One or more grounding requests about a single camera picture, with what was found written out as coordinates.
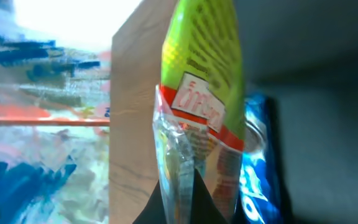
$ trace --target blue wrapper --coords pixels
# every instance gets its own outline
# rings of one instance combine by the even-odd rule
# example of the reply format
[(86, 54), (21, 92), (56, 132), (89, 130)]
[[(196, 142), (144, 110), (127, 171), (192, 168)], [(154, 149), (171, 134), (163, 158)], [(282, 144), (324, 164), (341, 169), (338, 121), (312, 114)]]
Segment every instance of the blue wrapper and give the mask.
[(246, 148), (240, 174), (244, 213), (252, 224), (283, 223), (264, 96), (252, 95), (246, 100), (246, 118)]

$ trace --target green chip bag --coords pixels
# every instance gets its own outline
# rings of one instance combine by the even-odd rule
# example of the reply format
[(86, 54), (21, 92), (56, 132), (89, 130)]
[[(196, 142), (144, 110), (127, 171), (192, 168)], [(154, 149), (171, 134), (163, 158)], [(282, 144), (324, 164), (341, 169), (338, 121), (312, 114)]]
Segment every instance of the green chip bag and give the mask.
[(234, 213), (244, 148), (244, 80), (231, 0), (179, 0), (163, 45), (154, 136), (168, 223), (189, 223), (194, 168)]

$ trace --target wooden board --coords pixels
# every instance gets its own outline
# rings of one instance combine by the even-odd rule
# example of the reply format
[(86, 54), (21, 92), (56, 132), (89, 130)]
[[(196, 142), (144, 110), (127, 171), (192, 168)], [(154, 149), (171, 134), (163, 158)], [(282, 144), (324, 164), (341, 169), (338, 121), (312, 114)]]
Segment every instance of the wooden board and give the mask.
[(158, 181), (154, 93), (175, 4), (144, 0), (112, 39), (110, 223), (132, 223)]

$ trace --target dark gray surface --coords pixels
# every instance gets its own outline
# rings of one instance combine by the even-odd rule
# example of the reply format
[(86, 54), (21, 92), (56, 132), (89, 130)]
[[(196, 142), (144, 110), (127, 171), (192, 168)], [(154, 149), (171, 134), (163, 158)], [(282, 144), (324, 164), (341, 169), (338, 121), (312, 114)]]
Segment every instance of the dark gray surface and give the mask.
[[(305, 73), (316, 76), (321, 72), (305, 70), (338, 60), (358, 63), (357, 0), (234, 1), (247, 79), (259, 82), (290, 75), (293, 80)], [(332, 70), (320, 76), (330, 76)]]
[(358, 88), (269, 88), (293, 213), (358, 223)]

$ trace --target dark object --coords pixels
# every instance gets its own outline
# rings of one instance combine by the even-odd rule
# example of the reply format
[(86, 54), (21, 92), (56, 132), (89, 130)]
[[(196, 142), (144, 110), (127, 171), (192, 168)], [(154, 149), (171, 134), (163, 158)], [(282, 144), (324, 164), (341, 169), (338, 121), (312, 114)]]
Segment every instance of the dark object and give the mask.
[[(193, 187), (193, 202), (191, 210), (190, 223), (209, 223), (209, 224), (227, 224), (224, 217), (214, 206), (211, 196), (200, 176), (195, 170)], [(237, 200), (236, 213), (233, 216), (232, 223), (246, 223), (245, 216), (242, 213), (240, 200)], [(142, 213), (136, 218), (134, 224), (166, 224), (164, 207), (161, 198), (160, 182), (154, 188), (154, 191), (147, 202)]]

